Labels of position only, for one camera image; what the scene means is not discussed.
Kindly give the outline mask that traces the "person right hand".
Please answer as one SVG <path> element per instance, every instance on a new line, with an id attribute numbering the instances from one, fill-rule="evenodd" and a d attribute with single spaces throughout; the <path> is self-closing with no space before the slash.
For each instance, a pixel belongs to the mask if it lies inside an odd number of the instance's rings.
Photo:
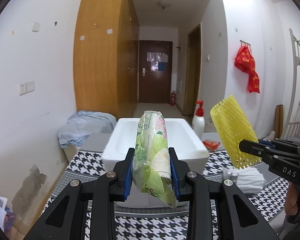
<path id="1" fill-rule="evenodd" d="M 298 192 L 295 188 L 295 185 L 293 183 L 289 183 L 287 195 L 286 195 L 286 201 L 285 201 L 285 213 L 289 216 L 296 215 L 298 211 Z"/>

